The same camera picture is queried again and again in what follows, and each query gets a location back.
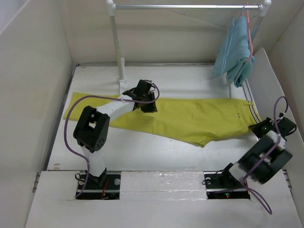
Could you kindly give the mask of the yellow-green trousers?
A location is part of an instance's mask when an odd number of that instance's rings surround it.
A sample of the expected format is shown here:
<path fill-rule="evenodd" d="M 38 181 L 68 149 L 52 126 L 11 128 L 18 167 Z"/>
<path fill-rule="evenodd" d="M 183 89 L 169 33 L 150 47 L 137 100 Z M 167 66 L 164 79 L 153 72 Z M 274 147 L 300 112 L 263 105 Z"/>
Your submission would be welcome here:
<path fill-rule="evenodd" d="M 205 146 L 244 135 L 249 126 L 262 121 L 251 100 L 159 98 L 157 112 L 128 112 L 110 123 L 111 127 L 155 134 Z"/>

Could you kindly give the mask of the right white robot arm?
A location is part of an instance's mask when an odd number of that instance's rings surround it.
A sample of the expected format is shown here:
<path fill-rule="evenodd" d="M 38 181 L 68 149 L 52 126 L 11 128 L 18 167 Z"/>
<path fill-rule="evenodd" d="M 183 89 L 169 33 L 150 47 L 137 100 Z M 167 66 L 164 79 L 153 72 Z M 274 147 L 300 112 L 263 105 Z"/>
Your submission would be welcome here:
<path fill-rule="evenodd" d="M 286 137 L 293 134 L 297 126 L 280 116 L 278 120 L 265 120 L 249 126 L 258 141 L 237 162 L 230 163 L 211 178 L 211 183 L 221 188 L 238 188 L 250 178 L 260 184 L 268 182 L 293 157 L 285 148 Z"/>

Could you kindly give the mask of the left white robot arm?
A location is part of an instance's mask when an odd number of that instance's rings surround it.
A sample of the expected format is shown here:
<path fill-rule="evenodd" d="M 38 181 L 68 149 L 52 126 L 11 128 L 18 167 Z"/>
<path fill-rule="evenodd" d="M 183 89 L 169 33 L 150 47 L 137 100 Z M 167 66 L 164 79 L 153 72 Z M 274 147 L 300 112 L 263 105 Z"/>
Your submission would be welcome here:
<path fill-rule="evenodd" d="M 126 90 L 117 98 L 98 96 L 110 100 L 109 103 L 98 107 L 88 105 L 82 110 L 73 137 L 83 151 L 77 155 L 86 161 L 84 184 L 90 183 L 95 188 L 106 185 L 107 170 L 101 148 L 105 145 L 110 123 L 137 109 L 143 113 L 155 113 L 159 96 L 160 91 L 155 83 L 141 79 L 136 87 Z"/>

